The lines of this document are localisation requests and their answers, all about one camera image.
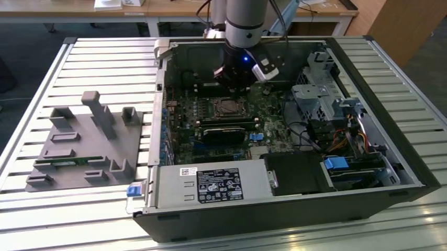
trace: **warning label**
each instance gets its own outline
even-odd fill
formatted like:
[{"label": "warning label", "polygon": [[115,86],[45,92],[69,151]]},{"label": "warning label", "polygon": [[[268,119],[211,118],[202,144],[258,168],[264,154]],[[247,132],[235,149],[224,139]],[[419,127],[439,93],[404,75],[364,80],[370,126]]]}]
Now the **warning label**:
[{"label": "warning label", "polygon": [[198,171],[199,202],[244,199],[239,168]]}]

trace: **white box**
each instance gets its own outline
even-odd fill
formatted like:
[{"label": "white box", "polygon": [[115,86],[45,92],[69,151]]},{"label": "white box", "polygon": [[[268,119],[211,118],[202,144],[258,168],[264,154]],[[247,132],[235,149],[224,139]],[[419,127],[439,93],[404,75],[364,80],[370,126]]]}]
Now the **white box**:
[{"label": "white box", "polygon": [[123,9],[121,0],[95,0],[95,11]]},{"label": "white box", "polygon": [[123,0],[123,5],[125,6],[141,6],[144,0]]}]

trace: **circuit board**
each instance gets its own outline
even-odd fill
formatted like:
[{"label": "circuit board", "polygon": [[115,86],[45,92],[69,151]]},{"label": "circuit board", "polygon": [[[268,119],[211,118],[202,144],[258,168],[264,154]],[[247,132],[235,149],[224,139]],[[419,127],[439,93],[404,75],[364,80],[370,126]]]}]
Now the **circuit board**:
[{"label": "circuit board", "polygon": [[[247,96],[236,98],[199,98],[185,91],[168,102],[175,163],[239,161],[295,151],[282,118],[283,99],[282,91],[271,92],[262,84],[254,84]],[[222,129],[236,131],[240,141],[210,145],[206,134]]]}]

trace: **metal slatted table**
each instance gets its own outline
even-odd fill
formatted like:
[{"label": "metal slatted table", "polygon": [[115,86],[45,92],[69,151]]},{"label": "metal slatted table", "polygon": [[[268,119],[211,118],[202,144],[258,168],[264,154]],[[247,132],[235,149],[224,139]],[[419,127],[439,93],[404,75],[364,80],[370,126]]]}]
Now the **metal slatted table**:
[{"label": "metal slatted table", "polygon": [[[447,122],[374,41],[336,38],[443,187],[367,220],[159,244],[131,219],[143,200],[128,202],[127,186],[27,193],[52,123],[52,107],[88,113],[80,97],[101,93],[111,111],[144,112],[137,180],[147,177],[157,67],[153,38],[77,39],[64,44],[0,157],[0,249],[75,250],[439,250],[447,244]],[[354,89],[342,78],[352,96]]]}]

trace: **green circuit board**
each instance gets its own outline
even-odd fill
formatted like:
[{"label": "green circuit board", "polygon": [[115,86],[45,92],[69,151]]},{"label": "green circuit board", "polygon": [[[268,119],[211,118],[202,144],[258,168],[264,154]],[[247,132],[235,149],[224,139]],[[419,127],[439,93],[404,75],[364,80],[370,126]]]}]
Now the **green circuit board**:
[{"label": "green circuit board", "polygon": [[[252,159],[251,149],[266,146],[268,152],[294,151],[294,142],[282,119],[284,92],[270,92],[264,85],[254,84],[247,96],[239,98],[199,98],[185,92],[171,107],[173,133],[173,154],[176,164],[239,161]],[[208,147],[202,141],[200,121],[219,121],[231,118],[258,118],[254,130],[246,130],[240,144]],[[262,140],[252,140],[251,134],[262,134]]]}]

